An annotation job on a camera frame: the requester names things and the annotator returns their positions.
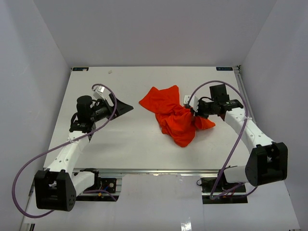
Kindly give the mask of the orange t-shirt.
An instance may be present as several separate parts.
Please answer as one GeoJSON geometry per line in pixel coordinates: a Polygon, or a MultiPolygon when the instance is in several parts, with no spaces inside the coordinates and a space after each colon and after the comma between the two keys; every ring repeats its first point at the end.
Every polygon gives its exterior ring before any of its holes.
{"type": "Polygon", "coordinates": [[[189,109],[182,106],[176,85],[162,90],[152,87],[139,104],[155,114],[162,133],[169,135],[180,147],[188,146],[198,130],[214,128],[216,125],[209,119],[194,117],[189,109]]]}

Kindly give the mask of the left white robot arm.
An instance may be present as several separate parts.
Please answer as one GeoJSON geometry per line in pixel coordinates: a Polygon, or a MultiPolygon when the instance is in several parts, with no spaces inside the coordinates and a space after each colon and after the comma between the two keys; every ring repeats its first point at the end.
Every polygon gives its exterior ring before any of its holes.
{"type": "Polygon", "coordinates": [[[105,118],[113,120],[133,110],[133,106],[112,94],[109,97],[113,105],[102,96],[94,100],[84,95],[77,99],[77,112],[71,118],[68,144],[61,148],[45,170],[39,170],[34,176],[38,209],[71,211],[80,194],[86,190],[97,192],[101,188],[98,170],[86,168],[76,174],[73,170],[91,141],[96,122],[105,118]]]}

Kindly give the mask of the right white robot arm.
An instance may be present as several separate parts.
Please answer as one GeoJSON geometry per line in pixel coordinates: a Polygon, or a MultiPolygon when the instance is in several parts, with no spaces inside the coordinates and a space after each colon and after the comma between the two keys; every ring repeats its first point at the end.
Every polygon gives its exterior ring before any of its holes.
{"type": "Polygon", "coordinates": [[[230,99],[225,84],[211,86],[210,95],[209,102],[194,95],[186,95],[183,103],[195,117],[221,117],[238,134],[250,153],[246,165],[220,170],[218,188],[228,192],[235,183],[250,183],[257,187],[285,180],[288,164],[287,146],[265,135],[249,118],[244,101],[230,99]]]}

